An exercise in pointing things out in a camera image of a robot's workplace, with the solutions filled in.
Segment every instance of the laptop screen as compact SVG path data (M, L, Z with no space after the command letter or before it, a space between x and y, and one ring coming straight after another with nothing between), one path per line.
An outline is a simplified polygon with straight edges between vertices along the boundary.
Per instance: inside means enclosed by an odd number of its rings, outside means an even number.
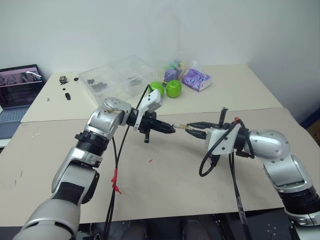
M0 105L3 109L31 105L44 86L36 65L0 70Z

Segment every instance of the red cable tie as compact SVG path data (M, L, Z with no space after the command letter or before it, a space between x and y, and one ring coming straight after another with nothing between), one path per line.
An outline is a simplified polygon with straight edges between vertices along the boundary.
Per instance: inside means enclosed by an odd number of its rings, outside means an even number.
M116 184L116 183L117 183L117 177L118 177L118 169L115 168L115 169L114 169L113 178L111 179L111 182L113 183L113 184L112 184L112 188L113 188L116 192L122 194L122 193L120 192L117 184Z

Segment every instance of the green object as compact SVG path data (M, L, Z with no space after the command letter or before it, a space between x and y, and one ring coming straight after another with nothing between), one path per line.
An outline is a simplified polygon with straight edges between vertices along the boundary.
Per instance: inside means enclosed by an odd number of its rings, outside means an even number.
M166 90L166 94L170 98L177 98L181 94L182 86L178 80L172 80L166 84L165 90Z
M153 81L150 83L150 86L153 90L157 89L160 92L161 97L165 94L165 87L163 86L162 82Z

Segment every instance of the table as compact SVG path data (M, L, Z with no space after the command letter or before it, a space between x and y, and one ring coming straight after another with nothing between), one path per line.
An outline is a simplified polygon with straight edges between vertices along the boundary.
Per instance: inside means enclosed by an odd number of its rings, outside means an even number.
M219 112L222 107L231 111L282 107L247 64L206 66L204 70L212 76L210 87L197 92L182 84L181 96L169 98L165 95L157 114ZM69 82L60 85L60 76L66 76ZM54 73L21 122L88 119L98 105L84 84L74 81L76 76L72 72ZM66 92L71 100L66 99ZM127 102L135 107L140 97L137 95Z
M229 111L226 122L235 117L240 117L250 129L281 131L320 192L320 149L286 109ZM170 114L159 119L171 124L217 123L219 112ZM0 154L0 226L22 226L36 207L51 196L52 179L86 121L24 122L19 126ZM119 127L115 134L118 146L124 131L124 127ZM115 199L114 221L237 211L226 156L221 157L211 174L200 177L200 162L207 151L204 140L183 130L175 134L152 131L150 143L143 140L144 135L128 132L119 161L117 185L122 194ZM98 168L100 180L94 197L81 207L81 223L105 220L114 167L109 145ZM258 159L236 157L235 168L245 210L283 206Z

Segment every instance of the clear plastic container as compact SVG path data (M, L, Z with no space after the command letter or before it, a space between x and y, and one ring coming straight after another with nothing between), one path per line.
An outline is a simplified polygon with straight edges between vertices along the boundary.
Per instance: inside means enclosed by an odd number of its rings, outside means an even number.
M141 58L129 56L80 73L79 78L101 105L107 97L126 101L141 94L154 72Z

